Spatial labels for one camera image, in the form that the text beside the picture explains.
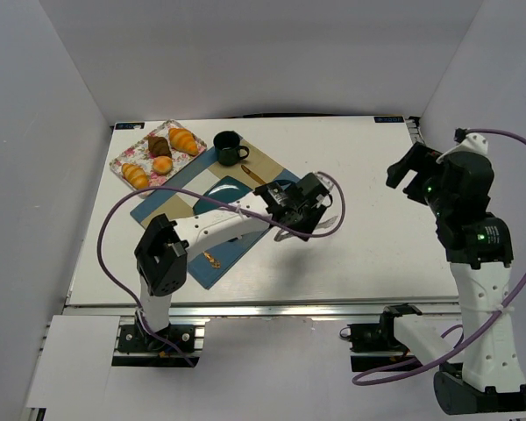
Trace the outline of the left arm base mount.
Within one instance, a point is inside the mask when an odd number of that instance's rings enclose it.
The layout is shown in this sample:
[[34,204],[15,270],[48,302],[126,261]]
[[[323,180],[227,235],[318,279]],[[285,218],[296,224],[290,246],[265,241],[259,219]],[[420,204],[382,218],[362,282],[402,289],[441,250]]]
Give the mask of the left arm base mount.
[[144,330],[138,320],[118,327],[111,360],[113,367],[185,367],[200,360],[203,331],[195,325],[169,324],[156,333]]

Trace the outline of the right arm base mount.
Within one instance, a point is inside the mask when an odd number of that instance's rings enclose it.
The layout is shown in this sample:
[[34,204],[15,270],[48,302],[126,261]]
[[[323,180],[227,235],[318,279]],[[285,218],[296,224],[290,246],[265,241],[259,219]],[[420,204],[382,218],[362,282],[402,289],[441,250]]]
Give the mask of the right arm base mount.
[[404,372],[419,368],[421,363],[394,335],[394,321],[404,316],[422,316],[412,304],[389,305],[372,324],[350,324],[339,331],[341,340],[350,343],[353,373],[363,373],[373,368]]

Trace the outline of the metal tongs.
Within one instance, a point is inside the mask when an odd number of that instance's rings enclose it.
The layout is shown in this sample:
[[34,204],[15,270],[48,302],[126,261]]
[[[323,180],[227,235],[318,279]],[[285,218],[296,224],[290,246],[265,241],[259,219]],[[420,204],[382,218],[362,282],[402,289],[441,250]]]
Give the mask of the metal tongs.
[[[331,218],[321,221],[316,225],[315,230],[330,228],[332,225],[336,223],[337,219],[338,219],[338,216],[335,215]],[[284,230],[279,230],[274,236],[274,241],[281,242],[283,240],[286,240],[292,237],[294,237],[293,233],[286,232]]]

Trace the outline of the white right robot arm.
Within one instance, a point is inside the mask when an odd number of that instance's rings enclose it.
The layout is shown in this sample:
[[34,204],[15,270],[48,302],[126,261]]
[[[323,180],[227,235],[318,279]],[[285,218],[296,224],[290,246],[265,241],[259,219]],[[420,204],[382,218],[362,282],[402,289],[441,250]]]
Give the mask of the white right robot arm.
[[388,187],[430,207],[436,234],[457,285],[464,341],[436,359],[433,386],[448,415],[526,411],[526,379],[517,357],[509,312],[514,259],[506,223],[488,211],[494,171],[488,130],[458,128],[451,150],[413,145],[387,169]]

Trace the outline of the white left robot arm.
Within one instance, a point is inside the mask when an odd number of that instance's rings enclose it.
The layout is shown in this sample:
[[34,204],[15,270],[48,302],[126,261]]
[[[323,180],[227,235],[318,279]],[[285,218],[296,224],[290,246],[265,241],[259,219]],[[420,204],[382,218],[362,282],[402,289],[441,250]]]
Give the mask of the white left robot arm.
[[219,204],[193,217],[153,218],[135,249],[142,308],[135,316],[136,332],[149,351],[166,347],[182,335],[172,333],[168,318],[172,294],[187,279],[188,263],[230,240],[264,232],[276,223],[283,231],[307,240],[326,211],[323,200],[332,184],[316,173],[298,182],[270,182],[232,203]]

